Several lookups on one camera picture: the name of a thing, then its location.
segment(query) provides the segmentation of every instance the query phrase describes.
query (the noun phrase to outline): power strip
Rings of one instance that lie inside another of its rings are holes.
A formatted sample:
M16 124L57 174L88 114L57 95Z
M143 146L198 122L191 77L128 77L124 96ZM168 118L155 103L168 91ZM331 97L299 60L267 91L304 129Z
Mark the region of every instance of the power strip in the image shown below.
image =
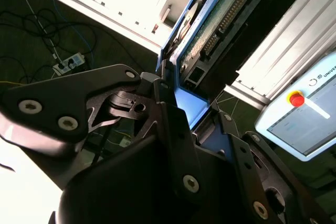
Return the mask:
M127 147L127 146L129 146L131 144L131 140L128 138L128 137L126 137L126 136L124 136L123 138L122 138L122 140L120 141L120 143L119 143L119 145L121 146L121 147Z
M75 67L78 67L84 63L85 63L84 55L78 52L62 62L62 65L64 66L63 69L59 68L59 64L54 65L54 71L58 76L62 76L63 74L71 71Z

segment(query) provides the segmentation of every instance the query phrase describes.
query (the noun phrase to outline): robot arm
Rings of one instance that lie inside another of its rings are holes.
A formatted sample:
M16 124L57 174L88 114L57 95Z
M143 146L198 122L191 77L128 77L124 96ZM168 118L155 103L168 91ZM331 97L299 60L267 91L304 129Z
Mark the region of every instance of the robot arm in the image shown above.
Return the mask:
M332 223L256 133L239 138L217 104L194 132L176 105L173 68L116 65L6 91L0 135L71 160L89 132L136 120L124 150L77 174L52 223Z

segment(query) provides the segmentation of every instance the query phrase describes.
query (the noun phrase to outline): black metal bracket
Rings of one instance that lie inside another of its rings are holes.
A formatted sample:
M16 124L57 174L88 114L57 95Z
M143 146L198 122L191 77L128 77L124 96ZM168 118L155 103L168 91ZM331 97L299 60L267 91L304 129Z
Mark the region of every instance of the black metal bracket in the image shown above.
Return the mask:
M250 219L280 224L269 207L249 146L239 139L234 119L213 106L195 132L202 148L218 153L234 167L241 201Z
M98 127L121 118L137 120L135 141L154 135L165 147L175 193L201 203L206 186L186 114L176 105L169 66L161 67L162 79L116 65L10 89L2 97L0 121L13 130L0 128L0 135L48 156L64 156L78 152Z
M267 192L270 188L275 188L282 196L283 203L290 206L286 207L285 211L287 223L332 223L305 187L259 134L246 132L242 140L248 143L252 153L258 158L255 160L256 167L267 167L262 177L264 190Z

